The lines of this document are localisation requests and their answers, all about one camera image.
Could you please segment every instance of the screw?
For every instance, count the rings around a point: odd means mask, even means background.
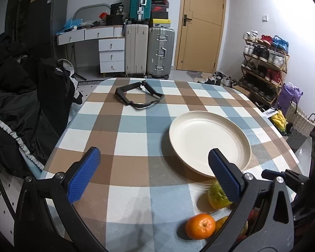
[[[56,179],[62,179],[64,177],[64,172],[58,172],[55,174]]]
[[[278,176],[276,178],[276,181],[278,181],[279,183],[283,183],[283,178],[281,176]]]
[[[24,178],[24,181],[30,182],[33,178],[29,175],[26,178]]]
[[[245,173],[244,174],[244,177],[247,179],[247,180],[252,180],[254,178],[254,176],[251,174],[251,173]]]

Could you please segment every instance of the checkered tablecloth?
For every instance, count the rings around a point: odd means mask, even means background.
[[[206,189],[212,179],[185,166],[174,153],[168,128],[177,116],[205,110],[229,118],[246,134],[252,158],[244,172],[261,179],[263,169],[300,172],[297,159],[280,133],[242,93],[234,89],[183,81],[147,80],[165,97],[135,110],[114,95],[117,87],[142,79],[103,81],[88,97],[58,141],[45,171],[66,171],[91,146],[101,164],[80,201],[78,213],[111,252],[199,251],[205,241],[184,237],[184,222],[212,212]],[[127,93],[136,103],[151,96]]]

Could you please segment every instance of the purple bag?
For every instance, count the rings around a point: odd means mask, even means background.
[[[291,84],[290,82],[288,84],[284,83],[281,93],[278,97],[277,103],[281,106],[282,113],[285,115],[288,107],[290,105],[291,100],[293,97],[296,98],[297,103],[299,103],[299,100],[301,96],[303,95],[303,92],[300,91],[299,88]]]

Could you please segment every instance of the wooden door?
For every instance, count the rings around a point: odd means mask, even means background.
[[[177,69],[213,73],[225,0],[184,0]]]

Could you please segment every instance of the basket handle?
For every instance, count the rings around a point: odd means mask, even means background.
[[[314,115],[314,116],[315,116],[315,114],[314,114],[314,113],[312,113],[308,119],[310,119],[312,115]],[[315,119],[314,119],[314,121],[315,121]]]
[[[298,100],[296,99],[296,97],[293,97],[293,98],[291,99],[291,102],[290,102],[290,103],[292,103],[294,99],[295,99],[295,103],[296,103],[296,109],[295,109],[295,112],[294,112],[294,113],[297,113],[297,112],[298,112]]]

